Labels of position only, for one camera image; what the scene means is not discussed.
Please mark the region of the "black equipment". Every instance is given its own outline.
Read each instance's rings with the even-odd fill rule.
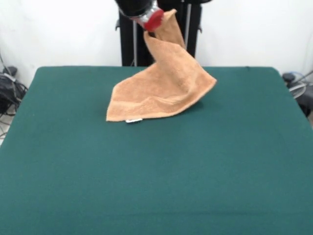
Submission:
[[[8,113],[11,106],[17,111],[24,98],[27,87],[14,78],[17,69],[8,67],[0,73],[0,117],[2,115],[14,115]]]

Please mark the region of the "black cable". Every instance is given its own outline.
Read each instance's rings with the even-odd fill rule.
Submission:
[[[3,139],[2,136],[5,136],[7,134],[7,132],[4,132],[0,135],[0,139]]]
[[[307,78],[308,76],[310,76],[311,74],[313,74],[313,70],[311,72],[309,72],[307,75],[304,76],[304,78]]]
[[[304,75],[303,77],[301,77],[298,81],[302,81],[303,79],[306,79],[308,76],[310,76],[311,74],[313,74],[313,70],[311,72],[309,72],[308,74]]]

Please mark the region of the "electrical cord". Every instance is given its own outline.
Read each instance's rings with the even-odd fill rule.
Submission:
[[[299,72],[291,72],[291,73],[302,75],[302,74],[299,73]],[[313,70],[310,71],[309,73],[307,73],[306,75],[302,75],[299,79],[295,79],[292,83],[300,82],[300,81],[302,81],[303,79],[306,79],[307,77],[309,77],[311,74],[313,74]]]
[[[0,139],[4,139],[5,135],[7,134],[7,132],[4,132],[0,135]]]
[[[298,99],[300,96],[302,96],[306,92],[308,86],[313,86],[313,83],[303,83],[303,82],[299,83],[300,83],[299,85],[289,88],[289,91],[291,93],[302,88],[302,91],[300,93],[293,95],[294,99]]]

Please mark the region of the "table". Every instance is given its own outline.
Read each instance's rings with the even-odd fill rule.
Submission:
[[[186,112],[105,122],[142,69],[37,71],[0,148],[0,234],[313,234],[313,132],[275,69],[205,68]]]

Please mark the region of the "towel label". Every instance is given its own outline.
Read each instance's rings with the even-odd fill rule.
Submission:
[[[139,122],[139,121],[142,121],[142,118],[133,119],[133,120],[126,120],[126,123],[134,123],[134,122]]]

